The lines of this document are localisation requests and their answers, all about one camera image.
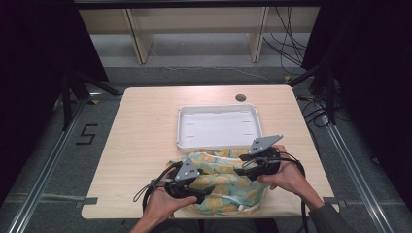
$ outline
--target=hand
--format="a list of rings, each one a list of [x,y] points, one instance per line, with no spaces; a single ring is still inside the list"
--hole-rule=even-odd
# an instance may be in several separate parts
[[[281,154],[281,157],[289,158],[285,154],[286,150],[284,146],[274,145],[272,147]],[[316,193],[292,162],[281,161],[279,171],[276,174],[262,175],[259,176],[257,180],[263,183],[271,183],[270,190],[279,186],[286,191],[298,195],[312,211],[320,208],[324,204],[321,198],[319,198],[318,193]]]
[[[172,172],[171,170],[166,174],[165,178]],[[137,222],[130,232],[141,233],[150,232],[157,225],[167,220],[169,217],[174,217],[175,211],[195,203],[197,198],[190,196],[182,199],[176,199],[171,197],[163,187],[158,187],[152,192],[146,211],[143,213],[142,218]]]

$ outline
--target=black wall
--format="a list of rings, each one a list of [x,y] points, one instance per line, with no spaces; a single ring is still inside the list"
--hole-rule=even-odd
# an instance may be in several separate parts
[[[78,11],[0,1],[1,204],[42,136],[71,65],[107,81]]]
[[[355,124],[412,211],[412,15],[407,1],[367,1],[355,6],[342,38],[345,52],[332,64]],[[305,68],[320,62],[351,6],[321,9],[306,53]]]

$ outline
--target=yellow cloth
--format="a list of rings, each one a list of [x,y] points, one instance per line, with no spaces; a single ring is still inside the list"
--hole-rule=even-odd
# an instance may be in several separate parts
[[[240,177],[233,168],[240,168],[244,163],[239,155],[247,150],[207,151],[197,150],[189,154],[193,164],[203,170],[191,185],[191,188],[204,189],[214,186],[211,195],[206,196],[202,204],[190,207],[203,215],[249,215],[259,210],[264,191],[269,186],[259,181],[251,182],[246,176]]]

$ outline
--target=metal rail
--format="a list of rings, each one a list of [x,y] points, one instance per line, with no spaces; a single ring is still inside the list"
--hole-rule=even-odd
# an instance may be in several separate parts
[[[51,156],[49,157],[48,161],[46,162],[45,167],[42,170],[42,173],[40,174],[39,178],[35,182],[33,188],[31,189],[24,203],[21,205],[20,209],[18,210],[15,216],[15,219],[13,220],[12,224],[9,227],[8,232],[10,233],[24,232],[29,220],[31,219],[37,207],[37,204],[39,203],[42,193],[45,190],[49,182],[49,179],[52,176],[54,168],[60,156],[63,153],[63,150],[67,143],[67,139],[70,137],[71,132],[74,128],[74,125],[76,125],[77,119],[82,109],[86,105],[86,102],[87,102],[86,99],[78,102],[78,105],[76,106],[75,112],[73,114],[72,122],[68,125],[66,130],[64,130],[61,133],[53,151],[51,152]]]
[[[324,123],[328,123],[328,118],[326,115],[322,116],[322,120]],[[369,214],[375,223],[378,232],[395,232],[376,196],[367,184],[357,162],[346,146],[345,141],[340,135],[336,125],[330,125],[327,129],[329,136],[335,144],[342,161],[345,164],[345,167],[348,170],[358,193],[360,194],[360,198],[362,199],[364,206],[369,211]]]

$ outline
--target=white tray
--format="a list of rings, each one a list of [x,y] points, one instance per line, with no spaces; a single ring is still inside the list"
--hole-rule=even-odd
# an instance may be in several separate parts
[[[184,106],[179,110],[177,147],[197,149],[249,149],[262,137],[257,108],[251,104]]]

